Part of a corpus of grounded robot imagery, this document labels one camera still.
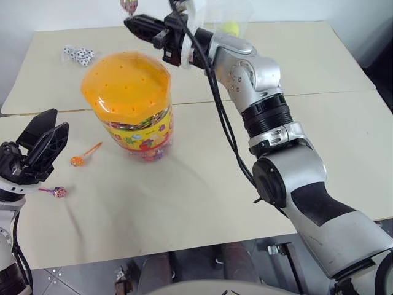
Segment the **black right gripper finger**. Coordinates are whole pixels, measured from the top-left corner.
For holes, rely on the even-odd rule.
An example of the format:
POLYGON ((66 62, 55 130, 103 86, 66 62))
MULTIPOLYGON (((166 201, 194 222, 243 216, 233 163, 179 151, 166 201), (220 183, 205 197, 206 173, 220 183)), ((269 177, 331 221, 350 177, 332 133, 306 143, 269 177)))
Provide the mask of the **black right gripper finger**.
POLYGON ((165 27, 161 24, 145 22, 125 22, 125 26, 138 39, 147 42, 152 42, 153 38, 165 29, 165 27))
POLYGON ((148 16, 146 14, 134 15, 126 18, 124 25, 129 29, 147 29, 147 30, 163 30, 165 28, 164 22, 148 16))

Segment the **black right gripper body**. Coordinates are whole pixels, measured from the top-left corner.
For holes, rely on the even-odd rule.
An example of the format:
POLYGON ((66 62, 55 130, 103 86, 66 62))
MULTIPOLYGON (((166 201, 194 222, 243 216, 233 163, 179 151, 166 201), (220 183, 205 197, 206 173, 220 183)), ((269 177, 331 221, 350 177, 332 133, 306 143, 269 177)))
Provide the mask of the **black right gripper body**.
POLYGON ((180 66, 184 30, 175 14, 167 15, 163 21, 154 21, 157 32, 153 36, 153 47, 163 49, 163 61, 180 66))

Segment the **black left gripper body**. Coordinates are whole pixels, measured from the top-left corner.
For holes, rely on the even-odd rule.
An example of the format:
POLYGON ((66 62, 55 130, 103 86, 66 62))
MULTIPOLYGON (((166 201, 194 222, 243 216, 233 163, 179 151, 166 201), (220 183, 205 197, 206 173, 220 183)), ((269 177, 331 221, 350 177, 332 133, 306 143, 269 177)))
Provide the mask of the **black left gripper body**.
POLYGON ((23 155, 14 142, 1 144, 1 177, 18 185, 38 184, 40 180, 36 161, 41 155, 41 147, 35 146, 23 155))

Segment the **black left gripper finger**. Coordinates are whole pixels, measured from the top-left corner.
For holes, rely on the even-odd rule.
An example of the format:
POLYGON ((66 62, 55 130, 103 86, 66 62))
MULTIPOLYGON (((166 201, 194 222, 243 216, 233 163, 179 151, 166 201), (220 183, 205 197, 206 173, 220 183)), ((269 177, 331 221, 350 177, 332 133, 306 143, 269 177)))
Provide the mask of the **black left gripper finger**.
POLYGON ((69 124, 45 132, 23 161, 24 182, 44 182, 54 170, 53 162, 67 145, 69 124))
POLYGON ((16 143, 29 151, 32 150, 41 136, 55 127, 57 114, 56 109, 49 109, 33 117, 16 143))

